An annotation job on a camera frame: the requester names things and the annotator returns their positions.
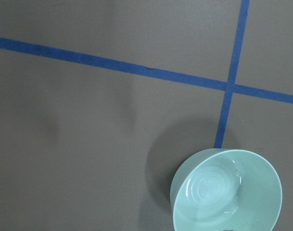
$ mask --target blue tape strip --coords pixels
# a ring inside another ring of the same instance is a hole
[[[142,65],[125,63],[117,60],[102,58],[94,55],[66,51],[58,48],[41,46],[37,44],[16,41],[7,38],[0,38],[0,49],[17,51],[26,54],[38,55],[42,57],[69,61],[77,64],[85,64],[95,67],[101,67],[114,71],[121,71],[140,76],[153,77],[163,80],[169,80],[178,83],[190,84],[199,87],[211,88],[216,90],[225,90],[226,82],[186,75],[182,73],[166,71],[161,69],[150,69]]]
[[[240,59],[241,51],[242,51],[242,42],[243,42],[244,30],[246,27],[249,3],[250,3],[250,0],[242,0],[241,9],[240,9],[239,18],[238,18],[234,48],[233,48],[231,63],[229,67],[229,77],[227,82],[227,88],[224,94],[220,118],[219,118],[219,124],[217,128],[217,134],[216,134],[215,145],[214,145],[215,148],[222,147],[224,133],[227,126],[229,109],[232,102],[233,89],[235,85],[239,59]]]
[[[235,84],[234,93],[293,104],[293,95]]]

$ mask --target gray surface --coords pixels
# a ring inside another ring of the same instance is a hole
[[[293,95],[293,0],[250,3],[236,82]]]
[[[276,169],[283,204],[274,230],[293,230],[293,105],[235,94],[228,129],[238,143],[225,137],[224,147],[256,152]]]
[[[3,0],[0,36],[226,81],[239,7]],[[293,1],[251,2],[237,83],[293,94]],[[0,230],[173,230],[171,178],[223,93],[0,50]],[[293,105],[234,95],[224,147],[274,165],[293,230]]]
[[[226,80],[240,2],[0,1],[0,36]]]

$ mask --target blue line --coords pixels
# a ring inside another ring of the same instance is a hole
[[[227,82],[227,88],[224,94],[220,118],[219,118],[219,124],[217,128],[217,134],[216,134],[215,145],[214,145],[215,148],[222,147],[224,133],[227,126],[229,109],[232,102],[233,90],[234,90],[235,80],[237,76],[238,63],[239,63],[239,59],[240,59],[241,51],[242,51],[242,42],[243,42],[244,30],[246,27],[249,3],[250,3],[250,0],[242,0],[241,9],[240,9],[239,18],[238,18],[234,48],[233,48],[231,63],[229,67],[229,77]]]
[[[101,67],[114,71],[121,71],[140,76],[153,77],[216,90],[225,90],[227,84],[226,82],[219,80],[186,75],[161,69],[151,69],[142,65],[125,63],[113,59],[107,59],[74,51],[67,51],[53,47],[21,42],[7,38],[0,38],[0,49],[32,54],[57,60],[64,60],[77,64]]]
[[[293,95],[235,84],[234,93],[293,104]]]

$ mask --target mint green cup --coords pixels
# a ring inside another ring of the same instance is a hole
[[[274,167],[258,154],[207,149],[179,167],[170,200],[175,231],[271,231],[282,187]]]

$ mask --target bowl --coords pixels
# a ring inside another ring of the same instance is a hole
[[[260,155],[207,149],[179,167],[170,200],[175,231],[271,231],[282,187],[274,167]]]

